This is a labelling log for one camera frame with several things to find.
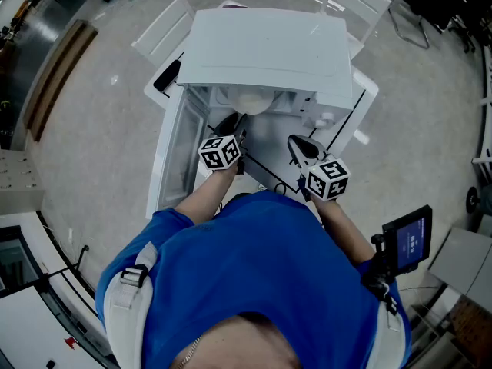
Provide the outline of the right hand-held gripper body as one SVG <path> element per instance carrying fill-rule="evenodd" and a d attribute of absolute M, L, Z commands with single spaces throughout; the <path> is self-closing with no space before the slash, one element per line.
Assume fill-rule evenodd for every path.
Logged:
<path fill-rule="evenodd" d="M 340 158 L 335 158 L 319 141 L 307 136 L 290 135 L 287 144 L 300 170 L 297 183 L 305 201 L 312 197 L 332 201 L 345 193 L 351 173 Z"/>

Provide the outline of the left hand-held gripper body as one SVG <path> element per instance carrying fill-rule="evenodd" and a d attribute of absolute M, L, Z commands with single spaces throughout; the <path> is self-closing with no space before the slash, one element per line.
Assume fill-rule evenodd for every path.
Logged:
<path fill-rule="evenodd" d="M 203 140 L 198 154 L 209 171 L 227 170 L 237 163 L 237 174 L 244 174 L 243 142 L 247 136 L 247 126 L 248 115 L 234 112 L 212 130 L 210 138 Z"/>

